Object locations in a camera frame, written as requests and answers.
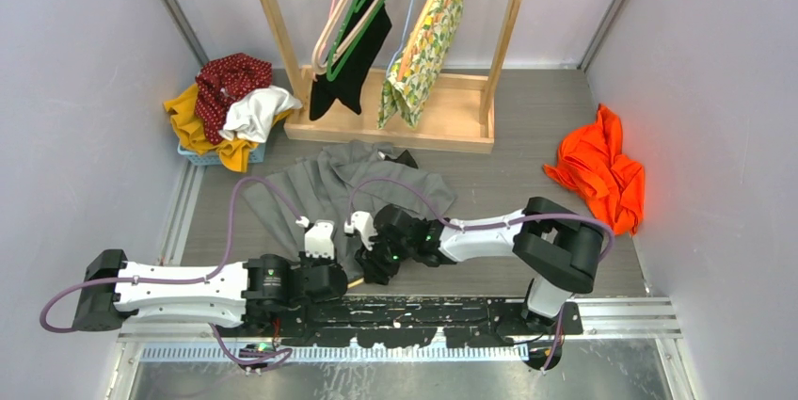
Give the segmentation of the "yellow hanger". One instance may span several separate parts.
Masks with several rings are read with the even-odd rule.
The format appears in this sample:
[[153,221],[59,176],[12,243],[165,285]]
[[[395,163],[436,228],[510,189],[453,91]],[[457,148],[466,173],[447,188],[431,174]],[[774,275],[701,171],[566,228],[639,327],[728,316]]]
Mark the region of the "yellow hanger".
[[357,287],[357,286],[359,286],[359,285],[362,285],[363,283],[364,283],[364,278],[360,278],[360,279],[352,280],[352,281],[350,281],[350,282],[347,284],[347,288],[348,288],[348,289],[353,289],[353,288],[355,288],[355,287]]

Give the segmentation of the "grey garment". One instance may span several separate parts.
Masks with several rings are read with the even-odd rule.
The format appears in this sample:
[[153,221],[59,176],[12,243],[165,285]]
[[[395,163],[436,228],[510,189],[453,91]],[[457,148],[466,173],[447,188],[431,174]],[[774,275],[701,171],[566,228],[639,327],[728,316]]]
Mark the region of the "grey garment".
[[430,202],[425,205],[401,185],[377,181],[365,185],[355,196],[355,209],[375,214],[388,204],[424,218],[434,212],[446,212],[457,199],[443,177],[418,167],[408,150],[400,151],[390,143],[367,143],[353,140],[326,146],[316,155],[299,158],[295,164],[266,177],[277,190],[310,221],[335,223],[333,242],[339,263],[350,280],[359,279],[362,269],[355,262],[359,243],[343,233],[349,217],[348,201],[352,191],[369,179],[391,178],[412,186]]

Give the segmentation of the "lemon print skirt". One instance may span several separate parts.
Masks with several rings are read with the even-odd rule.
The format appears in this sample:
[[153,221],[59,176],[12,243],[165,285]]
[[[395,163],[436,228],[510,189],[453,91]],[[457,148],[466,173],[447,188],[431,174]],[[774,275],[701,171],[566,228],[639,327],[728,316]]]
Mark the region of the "lemon print skirt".
[[376,127],[400,115],[410,128],[419,125],[432,87],[461,24],[464,0],[427,0],[402,54],[383,82]]

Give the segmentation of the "black skirt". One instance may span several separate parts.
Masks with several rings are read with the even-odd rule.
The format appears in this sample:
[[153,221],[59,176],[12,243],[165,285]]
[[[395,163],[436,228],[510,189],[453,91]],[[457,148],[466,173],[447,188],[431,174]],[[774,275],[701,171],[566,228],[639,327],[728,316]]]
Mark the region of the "black skirt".
[[311,88],[311,121],[321,119],[335,101],[356,115],[361,114],[362,86],[391,28],[391,19],[382,4],[369,25],[363,29],[358,43],[352,43],[349,47],[350,56],[339,69],[337,77],[332,81],[325,74],[315,77]]

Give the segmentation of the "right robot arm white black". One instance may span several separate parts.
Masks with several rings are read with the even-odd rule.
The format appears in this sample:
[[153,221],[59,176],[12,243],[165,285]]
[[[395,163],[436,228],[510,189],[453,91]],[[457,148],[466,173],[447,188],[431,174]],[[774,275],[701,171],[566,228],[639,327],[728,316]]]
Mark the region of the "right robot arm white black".
[[439,267],[519,259],[535,273],[522,321],[537,335],[557,325],[569,298],[593,291],[599,263],[614,243],[606,223],[542,197],[507,215],[476,220],[422,219],[390,204],[375,215],[353,213],[344,231],[361,241],[355,259],[367,283],[387,284],[405,260]]

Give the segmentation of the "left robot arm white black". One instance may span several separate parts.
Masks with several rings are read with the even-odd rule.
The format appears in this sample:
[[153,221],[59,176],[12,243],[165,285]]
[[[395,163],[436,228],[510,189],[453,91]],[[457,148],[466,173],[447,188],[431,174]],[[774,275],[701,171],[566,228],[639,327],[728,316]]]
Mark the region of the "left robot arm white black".
[[119,329],[125,322],[199,323],[268,333],[284,312],[341,298],[348,278],[334,260],[307,258],[300,265],[275,254],[225,265],[157,266],[106,249],[87,267],[72,327]]

